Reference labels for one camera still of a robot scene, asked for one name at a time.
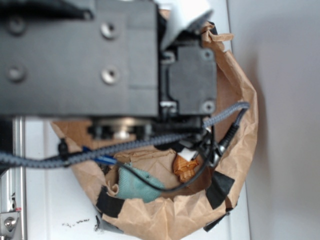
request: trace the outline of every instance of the blue wire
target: blue wire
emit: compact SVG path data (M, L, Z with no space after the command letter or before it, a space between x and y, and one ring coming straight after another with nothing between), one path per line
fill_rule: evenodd
M84 152L91 152L91 149L86 146L83 146L82 150ZM115 165L118 162L117 159L115 159L114 157L109 156L109 155L96 157L93 160L98 164L104 164L104 165Z

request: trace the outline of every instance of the brown paper bag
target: brown paper bag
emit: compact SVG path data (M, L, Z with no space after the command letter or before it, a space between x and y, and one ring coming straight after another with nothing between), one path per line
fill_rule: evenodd
M210 32L212 27L208 24L202 36L203 45L215 52L218 66L216 113L238 101L247 101L251 105L236 137L213 173L207 169L190 187L174 195L162 194L156 200L144 203L142 199L113 197L118 190L116 168L104 176L93 161L72 166L81 187L101 212L102 219L125 234L143 240L179 240L220 219L237 205L257 143L257 94L233 54L224 52L222 41L231 40L233 35L213 35ZM216 125L218 141L235 118L236 114ZM89 121L55 122L52 127L60 138L66 138L71 152L81 151L82 146L96 149L115 144L114 141L92 140L87 134L89 125ZM145 147L118 153L115 157L148 171L166 188L179 183L173 174L172 165L176 157L173 150L158 151L154 147Z

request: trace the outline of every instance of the gray braided cable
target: gray braided cable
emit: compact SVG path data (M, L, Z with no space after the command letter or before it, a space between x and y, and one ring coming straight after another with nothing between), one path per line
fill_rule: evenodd
M213 126L222 120L226 119L238 109L248 109L250 107L248 102L237 102L236 104L230 106L226 110L222 111L216 116L211 117L207 120L203 127L207 128ZM45 159L45 160L35 160L27 159L23 157L14 156L10 153L0 151L0 162L10 167L28 167L28 168L38 168L38 169L53 169L53 168L62 168L68 165L78 164L89 159L95 159L104 155L112 155L118 152L125 150L136 149L146 146L159 146L169 143L174 143L182 139L187 138L190 134L166 134L162 136L152 137L149 140L136 140L131 142L120 143L112 146L103 147L97 150L89 152L80 152L74 154L68 158L67 161L64 161L61 157L54 159Z
M207 127L213 126L221 122L222 120L225 120L226 118L231 116L233 113L235 113L239 109L248 109L248 108L250 108L250 104L248 102L246 101L237 102L232 106L228 107L226 110L219 113L218 115L209 118L207 121L204 122L203 127L207 128Z

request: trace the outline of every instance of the metal bracket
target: metal bracket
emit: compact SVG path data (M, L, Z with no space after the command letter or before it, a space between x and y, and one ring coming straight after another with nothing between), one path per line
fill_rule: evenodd
M21 223L19 211L0 213L0 240L21 240Z

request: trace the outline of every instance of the crumpled brown paper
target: crumpled brown paper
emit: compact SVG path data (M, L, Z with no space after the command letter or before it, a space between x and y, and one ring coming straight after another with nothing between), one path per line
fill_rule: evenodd
M238 101L247 101L251 107L245 114L238 133L216 171L235 180L226 200L212 209L204 188L210 185L210 171L207 170L192 186L180 192L162 194L155 201L144 203L142 199L127 199L117 218L103 214L102 218L125 234L143 240L179 240L226 214L227 208L234 208L251 165L258 131L257 94L252 84L236 62L230 51L224 52L222 41L233 38L232 34L213 35L206 27L202 34L203 45L215 52L217 62L217 109L224 110ZM220 140L235 120L236 113L216 125L216 138ZM87 134L89 121L56 122L52 124L60 138L65 137L69 149L79 151L81 146L92 149L114 144L114 141L92 140ZM179 184L173 174L172 162L176 154L172 150L160 152L154 147L145 147L118 153L117 159L131 161L133 166L150 172L159 178L167 188ZM81 187L96 205L102 186L112 188L117 184L117 169L104 176L93 161L72 166Z

